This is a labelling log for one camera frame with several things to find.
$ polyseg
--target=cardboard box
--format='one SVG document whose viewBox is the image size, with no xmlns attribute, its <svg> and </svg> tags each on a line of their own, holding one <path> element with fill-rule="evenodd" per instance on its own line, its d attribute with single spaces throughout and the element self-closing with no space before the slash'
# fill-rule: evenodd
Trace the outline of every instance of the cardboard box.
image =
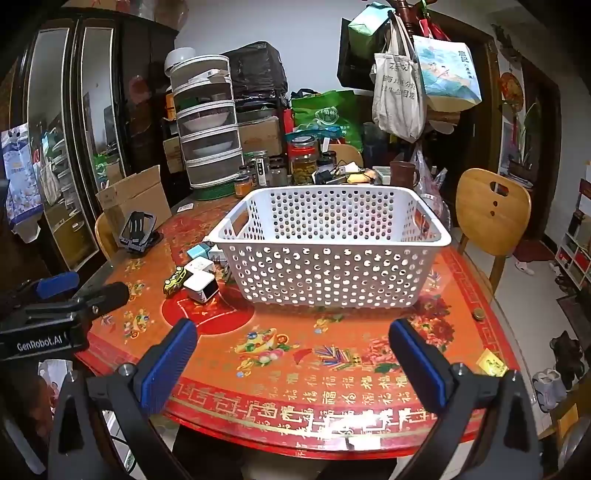
<svg viewBox="0 0 591 480">
<path fill-rule="evenodd" d="M 185 169 L 183 156 L 181 155 L 181 142 L 179 137 L 172 137 L 162 142 L 166 163 L 170 173 L 178 173 Z"/>
<path fill-rule="evenodd" d="M 137 210 L 156 217 L 158 228 L 172 214 L 160 183 L 160 166 L 133 174 L 96 194 L 119 246 L 119 234 L 128 215 Z"/>
<path fill-rule="evenodd" d="M 283 153 L 279 119 L 276 116 L 253 124 L 242 124 L 238 132 L 244 153 L 266 150 L 270 157 Z"/>
</svg>

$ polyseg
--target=green bag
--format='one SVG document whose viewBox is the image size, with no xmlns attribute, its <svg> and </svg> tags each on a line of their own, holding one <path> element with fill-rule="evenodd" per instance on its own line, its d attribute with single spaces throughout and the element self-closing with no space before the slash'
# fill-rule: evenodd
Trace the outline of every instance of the green bag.
<svg viewBox="0 0 591 480">
<path fill-rule="evenodd" d="M 349 24 L 349 44 L 353 55 L 365 60 L 374 60 L 378 52 L 379 30 L 388 21 L 388 5 L 373 2 Z"/>
<path fill-rule="evenodd" d="M 338 125 L 343 130 L 345 141 L 360 152 L 362 123 L 358 117 L 357 95 L 353 90 L 331 90 L 319 95 L 292 98 L 296 127 L 319 129 Z"/>
</svg>

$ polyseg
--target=black bag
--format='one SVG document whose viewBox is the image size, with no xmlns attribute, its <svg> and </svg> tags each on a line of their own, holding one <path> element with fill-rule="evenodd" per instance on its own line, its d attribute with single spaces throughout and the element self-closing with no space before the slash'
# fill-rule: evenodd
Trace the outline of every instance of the black bag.
<svg viewBox="0 0 591 480">
<path fill-rule="evenodd" d="M 351 47 L 349 45 L 350 23 L 350 20 L 342 19 L 340 27 L 339 67 L 336 76 L 340 84 L 345 88 L 356 88 L 373 92 L 374 83 L 371 81 L 369 73 L 374 63 L 369 60 L 360 59 L 351 53 Z"/>
<path fill-rule="evenodd" d="M 279 51 L 267 42 L 256 42 L 224 53 L 230 59 L 234 96 L 279 90 L 287 93 L 287 77 Z"/>
</svg>

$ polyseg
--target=gold chinese character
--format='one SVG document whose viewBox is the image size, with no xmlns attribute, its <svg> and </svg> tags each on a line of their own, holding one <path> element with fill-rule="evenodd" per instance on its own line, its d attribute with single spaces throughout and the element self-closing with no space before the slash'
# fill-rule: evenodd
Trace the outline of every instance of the gold chinese character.
<svg viewBox="0 0 591 480">
<path fill-rule="evenodd" d="M 336 385 L 336 377 L 324 377 L 322 383 L 327 387 L 334 387 Z"/>
<path fill-rule="evenodd" d="M 286 390 L 283 396 L 290 401 L 297 400 L 297 390 Z"/>
<path fill-rule="evenodd" d="M 390 376 L 384 375 L 383 377 L 379 378 L 379 386 L 382 387 L 384 390 L 390 390 L 392 384 L 390 383 Z"/>
<path fill-rule="evenodd" d="M 409 392 L 399 393 L 398 394 L 398 398 L 400 400 L 402 400 L 402 403 L 407 403 L 407 402 L 410 402 L 411 401 L 410 393 Z"/>
<path fill-rule="evenodd" d="M 253 395 L 262 395 L 262 393 L 265 391 L 265 385 L 261 385 L 261 384 L 253 384 L 251 386 L 251 393 Z"/>
<path fill-rule="evenodd" d="M 307 400 L 309 403 L 316 402 L 316 397 L 318 393 L 316 392 L 305 392 L 304 393 L 304 400 Z"/>
<path fill-rule="evenodd" d="M 289 385 L 293 385 L 297 383 L 298 377 L 300 374 L 287 374 L 286 381 Z"/>
<path fill-rule="evenodd" d="M 349 395 L 341 395 L 341 397 L 343 398 L 343 400 L 347 402 L 347 405 L 352 405 L 355 403 L 357 395 L 355 395 L 354 393 L 350 393 Z"/>
<path fill-rule="evenodd" d="M 353 386 L 354 382 L 355 382 L 355 379 L 353 377 L 344 377 L 343 378 L 343 386 L 347 389 L 351 388 Z"/>
<path fill-rule="evenodd" d="M 333 391 L 325 391 L 322 394 L 322 403 L 325 405 L 334 405 L 336 399 L 336 392 Z"/>
<path fill-rule="evenodd" d="M 374 394 L 373 393 L 364 393 L 363 400 L 361 401 L 363 405 L 372 405 L 374 403 Z"/>
<path fill-rule="evenodd" d="M 391 393 L 384 393 L 384 394 L 378 395 L 378 398 L 380 399 L 381 402 L 384 403 L 384 405 L 390 405 L 394 401 L 394 399 L 392 399 Z"/>
<path fill-rule="evenodd" d="M 404 388 L 408 385 L 408 378 L 406 375 L 399 375 L 396 377 L 396 386 L 398 388 Z"/>
<path fill-rule="evenodd" d="M 316 375 L 310 375 L 309 377 L 306 377 L 304 380 L 311 387 L 315 387 L 316 385 L 318 385 L 318 383 L 316 383 Z"/>
<path fill-rule="evenodd" d="M 372 378 L 371 377 L 363 377 L 361 379 L 361 386 L 366 390 L 371 390 L 372 387 Z"/>
<path fill-rule="evenodd" d="M 269 380 L 271 380 L 272 382 L 277 382 L 279 380 L 280 376 L 281 376 L 281 370 L 272 371 L 269 374 Z"/>
</svg>

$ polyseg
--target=blue gripper pad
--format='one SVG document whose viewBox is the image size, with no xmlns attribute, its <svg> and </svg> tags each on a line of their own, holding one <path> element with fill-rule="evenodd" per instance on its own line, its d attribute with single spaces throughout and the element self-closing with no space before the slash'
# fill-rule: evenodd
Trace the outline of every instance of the blue gripper pad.
<svg viewBox="0 0 591 480">
<path fill-rule="evenodd" d="M 181 319 L 138 362 L 133 388 L 146 415 L 162 411 L 196 346 L 197 326 L 189 319 Z"/>
<path fill-rule="evenodd" d="M 51 278 L 44 278 L 37 282 L 35 292 L 42 300 L 47 300 L 67 290 L 73 290 L 80 283 L 76 272 L 66 272 Z"/>
<path fill-rule="evenodd" d="M 454 389 L 449 362 L 406 319 L 393 321 L 388 337 L 390 348 L 425 410 L 440 414 Z"/>
</svg>

